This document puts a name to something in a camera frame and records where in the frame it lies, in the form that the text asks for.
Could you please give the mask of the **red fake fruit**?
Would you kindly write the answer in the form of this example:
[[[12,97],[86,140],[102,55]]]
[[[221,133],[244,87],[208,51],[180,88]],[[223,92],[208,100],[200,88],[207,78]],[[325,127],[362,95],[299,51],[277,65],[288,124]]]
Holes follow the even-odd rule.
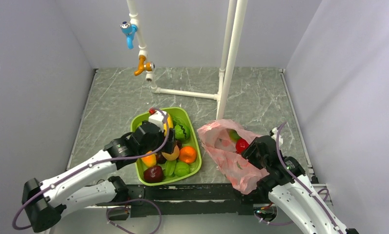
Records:
[[[240,138],[237,140],[235,144],[235,149],[238,154],[241,154],[244,150],[246,150],[249,147],[249,143],[244,140],[243,138]]]

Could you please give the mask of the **fake peach orange pink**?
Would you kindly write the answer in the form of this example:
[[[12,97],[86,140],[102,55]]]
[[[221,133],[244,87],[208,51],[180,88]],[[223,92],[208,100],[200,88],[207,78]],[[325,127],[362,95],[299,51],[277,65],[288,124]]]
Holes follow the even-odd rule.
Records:
[[[169,161],[176,160],[179,157],[179,155],[180,155],[180,148],[177,145],[174,147],[173,152],[170,154],[166,152],[162,152],[162,156]]]

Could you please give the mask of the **green fake fruit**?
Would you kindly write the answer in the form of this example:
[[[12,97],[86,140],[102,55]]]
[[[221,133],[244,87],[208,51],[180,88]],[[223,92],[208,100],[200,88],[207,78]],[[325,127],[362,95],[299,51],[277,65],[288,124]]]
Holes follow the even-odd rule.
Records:
[[[241,137],[239,136],[237,131],[234,129],[227,129],[227,133],[228,133],[230,140],[234,143],[237,143],[237,141],[241,139]]]

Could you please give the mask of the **pink plastic bag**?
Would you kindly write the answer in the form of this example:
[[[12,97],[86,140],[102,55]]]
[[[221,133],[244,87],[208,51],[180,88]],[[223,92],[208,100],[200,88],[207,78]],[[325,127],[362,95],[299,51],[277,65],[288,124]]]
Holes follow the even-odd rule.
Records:
[[[247,143],[260,137],[231,119],[213,120],[197,129],[197,133],[202,147],[232,187],[247,195],[257,188],[257,182],[267,176],[268,172],[266,169],[257,169],[236,152],[235,143],[230,139],[228,130],[235,130]]]

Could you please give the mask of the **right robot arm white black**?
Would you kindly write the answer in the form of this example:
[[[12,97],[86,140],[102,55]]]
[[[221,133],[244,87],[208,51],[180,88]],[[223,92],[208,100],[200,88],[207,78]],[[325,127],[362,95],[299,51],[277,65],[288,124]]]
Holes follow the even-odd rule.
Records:
[[[320,197],[300,163],[283,156],[274,136],[255,138],[241,156],[268,175],[252,192],[261,202],[272,202],[305,234],[356,234]]]

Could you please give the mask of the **orange yellow fake mango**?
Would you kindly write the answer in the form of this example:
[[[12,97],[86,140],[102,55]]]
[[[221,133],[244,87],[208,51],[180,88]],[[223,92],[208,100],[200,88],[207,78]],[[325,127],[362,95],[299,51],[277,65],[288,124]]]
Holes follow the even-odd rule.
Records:
[[[147,152],[147,153],[150,153],[150,155],[147,155],[147,156],[141,158],[141,161],[143,162],[143,164],[144,164],[147,168],[156,166],[156,165],[157,165],[157,156],[156,156],[156,153],[152,153],[152,151],[149,151],[149,152]]]

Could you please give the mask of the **dark red fake grapes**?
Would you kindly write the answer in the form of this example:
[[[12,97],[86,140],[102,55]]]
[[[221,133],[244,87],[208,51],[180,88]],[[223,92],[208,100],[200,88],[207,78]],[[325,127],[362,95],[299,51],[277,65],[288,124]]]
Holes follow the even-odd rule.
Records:
[[[177,144],[177,146],[178,146],[179,149],[181,149],[181,148],[183,147],[182,142],[179,141],[179,140],[176,141],[176,144]]]

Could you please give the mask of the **small fake watermelon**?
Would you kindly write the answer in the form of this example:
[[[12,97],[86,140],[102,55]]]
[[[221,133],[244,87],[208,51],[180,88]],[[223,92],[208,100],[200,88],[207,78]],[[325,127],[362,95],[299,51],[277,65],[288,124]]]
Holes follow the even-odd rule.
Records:
[[[175,130],[175,138],[180,141],[187,141],[191,137],[191,131],[188,126],[185,124],[179,123],[174,127]]]

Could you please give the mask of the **green fake starfruit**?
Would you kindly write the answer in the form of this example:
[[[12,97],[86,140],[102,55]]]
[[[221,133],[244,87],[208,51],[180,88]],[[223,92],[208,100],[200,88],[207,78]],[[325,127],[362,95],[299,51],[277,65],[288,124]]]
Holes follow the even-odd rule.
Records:
[[[174,176],[174,171],[177,165],[177,160],[168,160],[164,166],[164,175],[166,177],[173,177]]]

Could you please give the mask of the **dark red fake apple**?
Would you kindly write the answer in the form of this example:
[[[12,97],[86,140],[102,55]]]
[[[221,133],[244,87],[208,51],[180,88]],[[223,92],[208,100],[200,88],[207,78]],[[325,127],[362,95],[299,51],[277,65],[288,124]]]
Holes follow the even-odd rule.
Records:
[[[147,183],[159,183],[164,179],[164,172],[161,166],[155,165],[143,172],[144,181]]]

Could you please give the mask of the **orange fake tangerine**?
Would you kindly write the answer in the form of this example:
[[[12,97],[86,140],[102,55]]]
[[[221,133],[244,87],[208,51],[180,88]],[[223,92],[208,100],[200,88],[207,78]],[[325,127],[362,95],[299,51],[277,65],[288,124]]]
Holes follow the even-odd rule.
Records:
[[[197,151],[191,146],[184,146],[180,149],[178,159],[187,164],[194,163],[197,159]]]

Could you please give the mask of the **green fake lime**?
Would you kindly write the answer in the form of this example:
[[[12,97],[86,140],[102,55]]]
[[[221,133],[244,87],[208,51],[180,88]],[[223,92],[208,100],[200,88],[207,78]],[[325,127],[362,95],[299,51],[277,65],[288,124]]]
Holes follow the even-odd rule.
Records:
[[[189,164],[178,161],[175,166],[174,175],[178,177],[183,177],[190,174],[190,166]]]

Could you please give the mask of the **orange tap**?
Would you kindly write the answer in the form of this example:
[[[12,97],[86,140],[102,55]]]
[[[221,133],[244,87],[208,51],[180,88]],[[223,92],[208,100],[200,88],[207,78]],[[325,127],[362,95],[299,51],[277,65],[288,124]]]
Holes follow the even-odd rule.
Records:
[[[134,76],[139,76],[144,71],[152,72],[155,70],[155,64],[153,62],[146,61],[146,56],[139,55],[139,63],[137,70],[134,72]]]

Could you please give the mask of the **blue tap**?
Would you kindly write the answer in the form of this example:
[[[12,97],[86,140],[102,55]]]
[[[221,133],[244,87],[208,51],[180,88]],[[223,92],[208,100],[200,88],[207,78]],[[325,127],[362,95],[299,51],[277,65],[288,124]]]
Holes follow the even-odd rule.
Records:
[[[128,49],[133,49],[133,40],[136,32],[138,31],[138,27],[135,24],[131,24],[130,22],[123,21],[120,25],[120,29],[122,33],[126,36],[126,43]]]

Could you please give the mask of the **white pvc pipe frame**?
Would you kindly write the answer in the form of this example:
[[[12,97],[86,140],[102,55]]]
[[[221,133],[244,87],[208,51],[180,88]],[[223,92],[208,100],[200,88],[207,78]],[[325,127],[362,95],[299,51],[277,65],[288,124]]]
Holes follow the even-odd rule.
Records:
[[[139,13],[136,8],[136,4],[133,0],[127,2],[129,17],[131,24],[135,24],[138,27],[134,38],[137,39],[139,55],[146,56],[148,61],[148,50],[147,44],[144,41],[143,34],[141,31],[141,23],[139,20]],[[240,39],[244,20],[246,16],[248,1],[246,0],[230,0],[228,4],[227,19],[225,25],[225,37],[223,42],[223,51],[221,65],[219,68],[218,78],[218,92],[216,94],[198,93],[190,91],[179,91],[173,89],[165,89],[159,87],[155,82],[154,71],[145,73],[145,80],[150,83],[150,90],[156,94],[170,94],[177,96],[193,97],[193,98],[206,98],[212,99],[217,102],[217,113],[216,119],[222,119],[224,117],[225,108],[228,99],[228,93],[233,77],[233,71],[235,67],[235,61],[238,54],[240,45]]]

